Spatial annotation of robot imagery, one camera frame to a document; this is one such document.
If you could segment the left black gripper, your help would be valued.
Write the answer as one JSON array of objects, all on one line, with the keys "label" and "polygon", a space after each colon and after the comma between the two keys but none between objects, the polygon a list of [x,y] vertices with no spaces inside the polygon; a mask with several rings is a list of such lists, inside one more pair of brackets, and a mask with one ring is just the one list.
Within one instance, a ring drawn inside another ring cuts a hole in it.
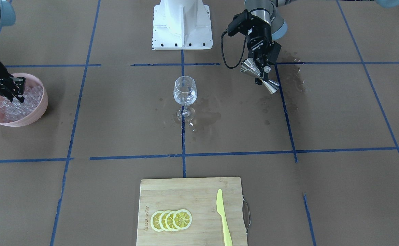
[{"label": "left black gripper", "polygon": [[276,65],[282,45],[273,40],[269,23],[263,20],[251,20],[250,25],[251,29],[247,35],[248,57],[253,58],[255,83],[262,85],[265,73],[270,73],[271,68]]}]

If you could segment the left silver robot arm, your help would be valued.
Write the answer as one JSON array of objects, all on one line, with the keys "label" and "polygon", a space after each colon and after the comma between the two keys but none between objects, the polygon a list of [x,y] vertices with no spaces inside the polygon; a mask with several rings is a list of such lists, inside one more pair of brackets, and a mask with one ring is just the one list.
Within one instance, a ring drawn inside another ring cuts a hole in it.
[{"label": "left silver robot arm", "polygon": [[277,64],[282,49],[277,40],[288,30],[287,22],[280,15],[278,8],[291,2],[291,0],[245,0],[244,11],[234,15],[232,23],[226,30],[228,36],[237,33],[245,36],[244,44],[248,56],[244,61],[239,61],[240,72],[254,77],[256,84],[274,90],[277,90],[280,84],[270,80],[269,73]]}]

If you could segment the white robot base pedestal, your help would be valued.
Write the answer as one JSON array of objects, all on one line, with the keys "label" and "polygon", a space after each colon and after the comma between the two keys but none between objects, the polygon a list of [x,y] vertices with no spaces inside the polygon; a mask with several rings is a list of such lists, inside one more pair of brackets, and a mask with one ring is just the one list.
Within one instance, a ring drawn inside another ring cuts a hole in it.
[{"label": "white robot base pedestal", "polygon": [[202,0],[162,0],[153,14],[153,50],[213,47],[210,8]]}]

